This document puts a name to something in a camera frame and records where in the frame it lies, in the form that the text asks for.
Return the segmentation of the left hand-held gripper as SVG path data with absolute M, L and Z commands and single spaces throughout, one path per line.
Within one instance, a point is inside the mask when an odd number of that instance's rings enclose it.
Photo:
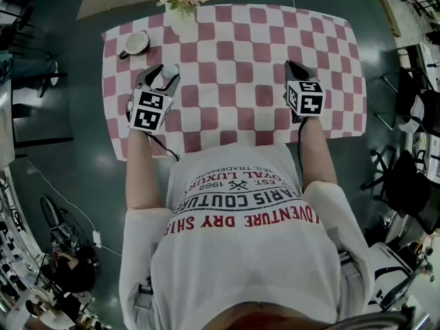
M 154 65 L 137 75 L 135 90 L 129 99 L 127 110 L 131 129 L 156 134 L 171 111 L 174 96 L 181 76 L 172 77 L 163 88 L 152 92 L 152 84 L 162 70 L 161 65 Z

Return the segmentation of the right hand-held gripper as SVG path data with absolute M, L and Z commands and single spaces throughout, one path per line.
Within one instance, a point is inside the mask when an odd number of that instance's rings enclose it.
M 319 117 L 325 103 L 326 93 L 314 72 L 292 60 L 285 61 L 286 105 L 291 111 L 293 124 L 310 117 Z

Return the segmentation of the small white round object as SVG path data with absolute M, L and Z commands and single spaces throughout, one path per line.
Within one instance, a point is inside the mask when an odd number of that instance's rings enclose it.
M 179 77 L 179 65 L 177 64 L 163 65 L 160 74 L 164 80 L 170 82 L 171 80 L 174 80 L 177 77 Z

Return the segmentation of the person's left forearm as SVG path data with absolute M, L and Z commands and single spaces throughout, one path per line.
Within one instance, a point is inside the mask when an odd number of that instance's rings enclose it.
M 131 129 L 128 136 L 125 190 L 128 212 L 166 208 L 149 138 L 145 132 L 135 129 Z

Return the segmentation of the person's right forearm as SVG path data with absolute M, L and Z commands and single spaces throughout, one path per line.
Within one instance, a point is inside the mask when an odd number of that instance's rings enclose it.
M 302 191 L 304 198 L 311 201 L 317 188 L 337 186 L 338 181 L 319 118 L 307 118 L 300 129 L 298 159 L 301 160 Z

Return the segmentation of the brown cup white inside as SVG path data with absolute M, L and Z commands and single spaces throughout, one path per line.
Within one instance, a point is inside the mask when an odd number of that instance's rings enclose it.
M 149 46 L 149 36 L 145 31 L 133 32 L 127 36 L 119 59 L 124 60 L 143 52 Z

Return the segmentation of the pink white checkered tablecloth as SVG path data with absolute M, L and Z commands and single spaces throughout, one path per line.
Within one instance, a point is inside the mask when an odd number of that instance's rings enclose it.
M 119 59 L 128 35 L 145 31 L 148 47 Z M 298 127 L 283 99 L 285 61 L 312 69 L 326 97 L 320 121 L 328 138 L 366 128 L 366 85 L 350 24 L 336 16 L 277 5 L 205 5 L 178 31 L 164 14 L 102 35 L 102 98 L 115 156 L 127 158 L 125 110 L 138 74 L 177 64 L 181 80 L 153 153 L 176 154 L 245 142 L 295 142 Z

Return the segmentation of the white vase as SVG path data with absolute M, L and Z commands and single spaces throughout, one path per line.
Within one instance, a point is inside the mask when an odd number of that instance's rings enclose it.
M 189 22 L 195 20 L 195 13 L 197 8 L 194 5 L 182 5 L 173 2 L 166 2 L 165 8 L 171 19 L 179 22 Z

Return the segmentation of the black office chair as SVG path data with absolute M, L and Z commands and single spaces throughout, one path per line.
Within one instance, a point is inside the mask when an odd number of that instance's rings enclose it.
M 361 190 L 381 185 L 376 201 L 385 203 L 399 216 L 409 216 L 431 235 L 440 228 L 440 184 L 429 180 L 417 170 L 416 160 L 409 151 L 403 151 L 396 161 L 385 164 L 382 155 L 370 151 L 382 167 L 382 176 L 371 183 L 363 183 Z
M 423 132 L 440 138 L 440 92 L 435 91 L 421 69 L 403 68 L 382 74 L 384 81 L 396 95 L 395 107 L 390 112 L 375 112 L 374 116 L 391 131 Z

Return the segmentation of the grey wheel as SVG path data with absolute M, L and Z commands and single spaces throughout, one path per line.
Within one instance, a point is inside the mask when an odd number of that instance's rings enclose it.
M 40 205 L 49 229 L 54 229 L 59 225 L 56 208 L 49 197 L 41 196 Z

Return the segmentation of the white printed t-shirt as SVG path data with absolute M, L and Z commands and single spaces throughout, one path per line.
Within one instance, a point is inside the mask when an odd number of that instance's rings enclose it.
M 300 189 L 290 152 L 231 144 L 183 156 L 165 209 L 127 212 L 120 302 L 128 330 L 201 330 L 271 303 L 314 320 L 360 315 L 369 248 L 343 190 Z

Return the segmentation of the white hard-shell case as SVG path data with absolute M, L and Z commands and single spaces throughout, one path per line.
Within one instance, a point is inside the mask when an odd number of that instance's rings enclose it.
M 369 248 L 374 269 L 374 290 L 367 311 L 390 311 L 406 294 L 416 274 L 387 244 Z

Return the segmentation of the white desk black frame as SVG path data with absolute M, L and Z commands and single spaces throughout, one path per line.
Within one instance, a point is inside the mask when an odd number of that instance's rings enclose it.
M 0 86 L 0 170 L 4 170 L 15 160 L 16 149 L 59 144 L 74 140 L 73 137 L 58 137 L 17 142 L 13 129 L 12 96 L 12 81 L 9 79 Z

